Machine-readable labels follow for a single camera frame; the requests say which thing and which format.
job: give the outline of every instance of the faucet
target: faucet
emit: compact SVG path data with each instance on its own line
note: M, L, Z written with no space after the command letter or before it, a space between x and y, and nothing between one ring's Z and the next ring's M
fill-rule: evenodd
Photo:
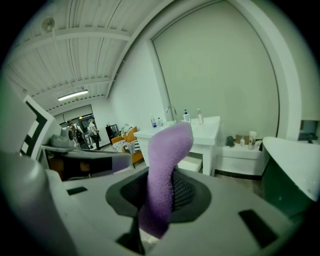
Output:
M176 111L176 108L174 106L168 106L165 110L166 113L168 113L168 110L169 109L173 109L174 110L174 114L175 114L175 121L176 123L179 123L179 117L178 117L178 114L177 114L177 111Z

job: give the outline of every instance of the black cabinet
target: black cabinet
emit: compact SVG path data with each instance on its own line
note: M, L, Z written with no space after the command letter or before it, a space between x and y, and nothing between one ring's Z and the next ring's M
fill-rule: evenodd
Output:
M111 140L112 140L113 138L118 137L119 130L118 130L118 127L117 127L116 124L107 126L107 127L105 128L105 130L106 130L106 133L108 134L108 137L109 137L110 142L111 142Z

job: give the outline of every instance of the purple sock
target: purple sock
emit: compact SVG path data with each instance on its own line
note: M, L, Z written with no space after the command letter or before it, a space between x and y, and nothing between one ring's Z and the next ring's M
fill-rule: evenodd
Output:
M194 142L191 125L180 122L154 135L148 144L149 172L145 203L139 211L139 226L161 238L168 229L173 207L172 172Z

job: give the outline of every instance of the person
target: person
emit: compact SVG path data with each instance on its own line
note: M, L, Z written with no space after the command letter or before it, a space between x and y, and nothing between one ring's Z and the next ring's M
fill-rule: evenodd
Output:
M90 128L91 132L93 133L92 138L93 138L93 140L94 140L94 142L95 142L96 150L100 150L101 148L100 148L100 146L99 146L99 135L98 135L99 131L98 131L98 129L96 128L94 121L95 121L94 118L92 118L92 119L90 120L89 128Z
M81 128L77 124L73 123L71 120L68 121L68 126L73 131L73 138L76 146L79 146L80 149L89 150L90 148Z

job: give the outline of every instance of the fluorescent light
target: fluorescent light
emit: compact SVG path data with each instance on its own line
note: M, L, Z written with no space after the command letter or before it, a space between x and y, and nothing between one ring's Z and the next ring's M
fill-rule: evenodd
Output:
M63 101L63 100L69 99L71 97L75 97L75 96L78 96L78 95L81 95L81 94L87 94L87 93L88 93L88 90L82 90L82 91L74 92L74 93L59 97L58 101Z

